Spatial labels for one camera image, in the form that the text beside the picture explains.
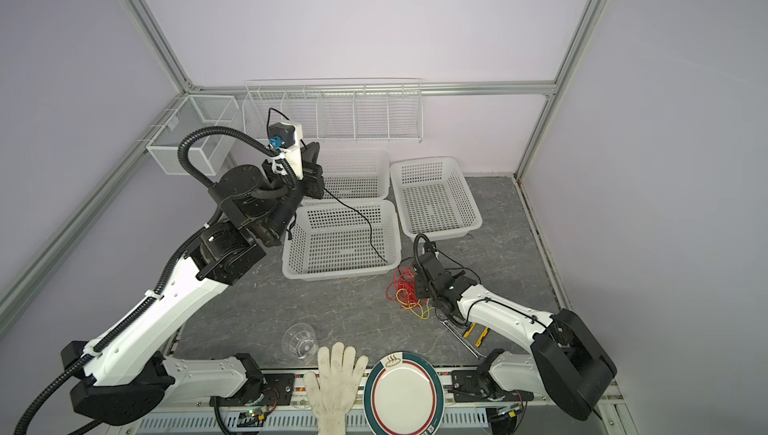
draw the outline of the table surface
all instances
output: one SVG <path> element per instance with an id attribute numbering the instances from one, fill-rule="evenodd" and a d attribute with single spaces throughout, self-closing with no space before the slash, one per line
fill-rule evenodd
<path id="1" fill-rule="evenodd" d="M 462 238 L 438 241 L 448 256 L 472 268 L 490 291 L 527 307 L 556 312 L 552 288 L 528 219 L 511 178 L 467 178 L 483 218 L 480 229 Z M 402 258 L 412 242 L 402 235 Z M 337 341 L 368 355 L 370 365 L 395 351 L 409 351 L 436 366 L 476 365 L 477 359 L 435 317 L 420 320 L 388 301 L 392 272 L 329 281 L 295 281 L 282 273 L 280 248 L 267 249 L 254 268 L 223 294 L 200 308 L 184 326 L 174 356 L 225 358 L 250 353 L 262 368 L 300 367 L 283 353 L 291 325 L 311 325 L 321 346 Z M 482 333 L 476 327 L 469 340 Z M 479 351 L 521 347 L 489 333 Z M 312 359 L 309 365 L 316 363 Z"/>

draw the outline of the plate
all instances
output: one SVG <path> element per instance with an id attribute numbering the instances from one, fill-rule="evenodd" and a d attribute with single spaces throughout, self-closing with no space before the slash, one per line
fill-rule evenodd
<path id="1" fill-rule="evenodd" d="M 376 435 L 434 433 L 445 405 L 435 369 L 408 352 L 389 353 L 373 367 L 363 402 Z"/>

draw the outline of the white glove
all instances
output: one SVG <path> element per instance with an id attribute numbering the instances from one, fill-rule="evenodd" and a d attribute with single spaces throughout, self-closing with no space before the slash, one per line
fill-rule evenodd
<path id="1" fill-rule="evenodd" d="M 346 414 L 355 404 L 357 388 L 368 365 L 368 357 L 363 355 L 355 363 L 355 355 L 355 347 L 345 349 L 343 343 L 336 342 L 329 359 L 328 347 L 321 347 L 317 351 L 320 385 L 314 372 L 304 373 L 304 387 L 317 418 L 319 435 L 346 433 Z"/>

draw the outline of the transparent cup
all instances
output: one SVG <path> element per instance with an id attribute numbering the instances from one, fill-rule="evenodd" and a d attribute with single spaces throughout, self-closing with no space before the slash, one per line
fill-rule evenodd
<path id="1" fill-rule="evenodd" d="M 315 330 L 307 324 L 296 324 L 283 335 L 283 352 L 289 357 L 309 362 L 317 353 Z"/>

